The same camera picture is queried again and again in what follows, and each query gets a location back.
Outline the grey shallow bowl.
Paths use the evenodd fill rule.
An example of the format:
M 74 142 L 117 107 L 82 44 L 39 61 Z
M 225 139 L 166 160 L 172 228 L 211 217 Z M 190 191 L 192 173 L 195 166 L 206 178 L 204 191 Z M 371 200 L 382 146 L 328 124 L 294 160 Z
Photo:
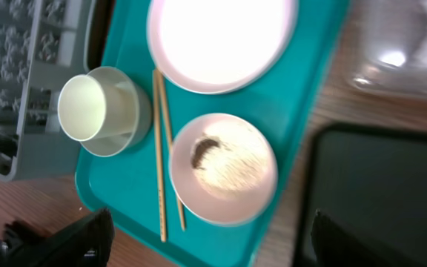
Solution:
M 132 104 L 133 111 L 124 112 L 122 118 L 127 119 L 128 115 L 133 115 L 134 123 L 131 124 L 130 131 L 127 133 L 84 141 L 81 142 L 82 147 L 92 155 L 110 157 L 140 143 L 150 130 L 153 117 L 151 101 L 146 92 L 124 72 L 114 67 L 98 67 L 87 75 L 130 94 L 131 100 L 128 103 Z

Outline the brown food scrap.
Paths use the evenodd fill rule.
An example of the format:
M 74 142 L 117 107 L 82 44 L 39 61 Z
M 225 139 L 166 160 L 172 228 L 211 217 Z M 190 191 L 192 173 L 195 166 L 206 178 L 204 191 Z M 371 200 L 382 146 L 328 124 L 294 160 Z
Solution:
M 210 137 L 203 137 L 198 142 L 196 142 L 191 153 L 192 168 L 200 168 L 203 155 L 211 148 L 218 148 L 219 146 L 219 141 Z

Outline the pile of rice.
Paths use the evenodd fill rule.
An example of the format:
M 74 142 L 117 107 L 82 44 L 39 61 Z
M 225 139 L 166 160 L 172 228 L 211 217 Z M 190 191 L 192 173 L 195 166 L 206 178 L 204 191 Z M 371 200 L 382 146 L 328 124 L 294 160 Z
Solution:
M 244 122 L 220 121 L 209 125 L 203 137 L 217 139 L 202 158 L 194 176 L 208 193 L 234 198 L 259 186 L 268 167 L 268 149 L 258 130 Z

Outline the pink bowl with rice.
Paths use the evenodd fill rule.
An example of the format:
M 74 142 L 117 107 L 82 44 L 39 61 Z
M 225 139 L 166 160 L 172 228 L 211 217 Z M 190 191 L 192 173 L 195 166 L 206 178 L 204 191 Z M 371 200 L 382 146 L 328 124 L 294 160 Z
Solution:
M 194 176 L 191 151 L 204 129 L 220 121 L 244 122 L 254 127 L 250 122 L 226 113 L 209 113 L 192 119 L 173 141 L 169 174 L 176 195 L 192 214 L 214 225 L 242 225 L 258 217 L 273 199 L 278 183 L 277 161 L 268 140 L 256 128 L 269 152 L 263 181 L 257 188 L 234 198 L 221 199 L 208 193 Z

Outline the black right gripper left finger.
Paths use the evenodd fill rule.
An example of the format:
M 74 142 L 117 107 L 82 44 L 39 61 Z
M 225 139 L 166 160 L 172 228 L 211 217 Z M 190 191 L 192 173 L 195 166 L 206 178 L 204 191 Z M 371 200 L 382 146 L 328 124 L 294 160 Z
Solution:
M 114 239 L 110 211 L 101 208 L 49 237 L 16 220 L 4 226 L 0 266 L 105 267 Z

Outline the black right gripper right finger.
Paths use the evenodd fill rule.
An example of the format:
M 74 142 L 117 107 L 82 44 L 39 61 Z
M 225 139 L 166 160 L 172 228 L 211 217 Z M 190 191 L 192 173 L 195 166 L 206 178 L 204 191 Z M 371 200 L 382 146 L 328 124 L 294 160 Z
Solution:
M 385 243 L 335 222 L 317 209 L 311 224 L 311 243 L 319 266 L 420 266 Z

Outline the white paper cup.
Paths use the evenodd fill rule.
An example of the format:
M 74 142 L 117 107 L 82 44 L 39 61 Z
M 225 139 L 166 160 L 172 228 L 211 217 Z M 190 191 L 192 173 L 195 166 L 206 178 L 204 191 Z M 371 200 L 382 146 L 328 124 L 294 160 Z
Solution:
M 63 131 L 79 142 L 127 134 L 136 123 L 133 89 L 125 82 L 75 76 L 59 95 L 58 117 Z

